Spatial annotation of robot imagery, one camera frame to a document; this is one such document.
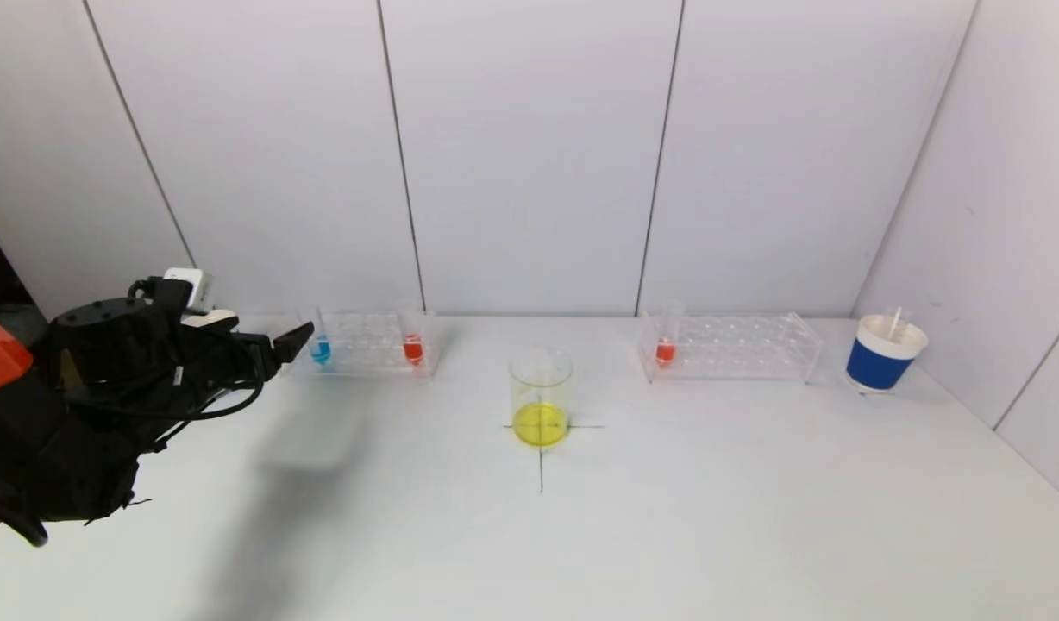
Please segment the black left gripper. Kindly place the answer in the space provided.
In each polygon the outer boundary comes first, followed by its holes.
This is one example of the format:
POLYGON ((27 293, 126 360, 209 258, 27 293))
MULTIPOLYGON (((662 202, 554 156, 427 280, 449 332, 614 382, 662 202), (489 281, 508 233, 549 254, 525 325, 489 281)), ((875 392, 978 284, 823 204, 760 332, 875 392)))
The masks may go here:
POLYGON ((312 322, 297 323, 271 336, 184 330, 184 389, 190 393, 238 392, 271 379, 297 361, 315 334, 312 322))

